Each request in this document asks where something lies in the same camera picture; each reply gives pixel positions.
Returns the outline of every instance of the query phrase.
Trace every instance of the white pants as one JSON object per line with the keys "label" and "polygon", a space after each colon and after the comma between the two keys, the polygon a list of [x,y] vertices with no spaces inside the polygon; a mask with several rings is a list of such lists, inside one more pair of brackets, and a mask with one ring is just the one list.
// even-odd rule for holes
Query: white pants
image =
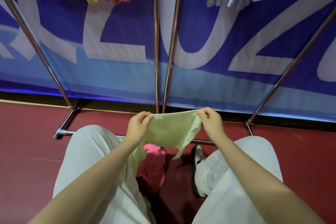
{"label": "white pants", "polygon": [[[245,137],[235,143],[282,180],[277,157],[266,139]],[[53,197],[119,144],[118,137],[97,125],[83,127],[74,133],[57,176]],[[197,212],[193,223],[263,222],[219,150],[199,163],[195,183],[208,198]],[[116,185],[89,223],[155,223],[151,212],[147,210],[149,204],[145,201],[127,162]]]}
{"label": "white pants", "polygon": [[[269,141],[249,136],[235,143],[282,181],[279,162]],[[197,165],[195,184],[208,197],[193,223],[264,223],[219,150]]]}

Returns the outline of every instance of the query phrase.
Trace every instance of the person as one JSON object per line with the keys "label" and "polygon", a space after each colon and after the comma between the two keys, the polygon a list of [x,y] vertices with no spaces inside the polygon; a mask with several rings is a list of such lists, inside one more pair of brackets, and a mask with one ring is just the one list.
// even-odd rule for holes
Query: person
{"label": "person", "polygon": [[[324,223],[283,184],[268,141],[247,137],[234,143],[216,111],[207,107],[198,115],[218,150],[204,158],[199,146],[193,149],[193,191],[208,195],[193,223]],[[155,223],[129,158],[152,118],[149,112],[133,116],[123,141],[97,125],[74,133],[53,199],[29,224]]]}

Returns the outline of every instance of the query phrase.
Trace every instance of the shoe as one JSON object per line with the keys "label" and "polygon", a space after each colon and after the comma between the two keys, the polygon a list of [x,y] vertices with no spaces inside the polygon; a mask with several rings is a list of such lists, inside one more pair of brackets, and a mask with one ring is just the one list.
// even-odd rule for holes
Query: shoe
{"label": "shoe", "polygon": [[191,166],[192,166],[192,174],[191,174],[191,190],[192,193],[196,198],[206,197],[207,195],[203,192],[199,191],[196,184],[195,184],[195,173],[196,173],[196,166],[205,159],[203,154],[203,150],[200,145],[196,144],[191,150]]}

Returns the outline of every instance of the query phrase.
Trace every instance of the light green fabric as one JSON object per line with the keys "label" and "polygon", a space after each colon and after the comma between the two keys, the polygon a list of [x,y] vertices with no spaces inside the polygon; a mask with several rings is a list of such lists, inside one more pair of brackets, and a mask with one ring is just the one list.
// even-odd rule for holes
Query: light green fabric
{"label": "light green fabric", "polygon": [[133,171],[136,173],[138,165],[146,158],[145,142],[179,149],[173,158],[178,159],[201,128],[202,122],[196,111],[154,114],[145,138],[131,155]]}

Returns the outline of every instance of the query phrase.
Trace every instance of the red floor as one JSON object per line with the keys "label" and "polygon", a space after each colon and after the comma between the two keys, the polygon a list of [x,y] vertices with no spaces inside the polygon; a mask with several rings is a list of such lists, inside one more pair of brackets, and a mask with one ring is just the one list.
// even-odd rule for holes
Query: red floor
{"label": "red floor", "polygon": [[[52,135],[69,114],[66,108],[0,103],[0,223],[27,223],[50,199],[70,137]],[[70,129],[98,124],[124,135],[131,114],[85,111]],[[224,123],[233,140],[248,136],[242,124]],[[268,139],[278,156],[284,183],[327,223],[336,223],[335,133],[255,125],[254,135]],[[206,139],[202,129],[198,139]],[[166,182],[158,195],[148,195],[158,223],[191,223],[203,202],[190,189],[189,145],[182,158],[172,160],[166,149]],[[204,146],[206,155],[216,150]],[[140,188],[145,188],[139,180]]]}

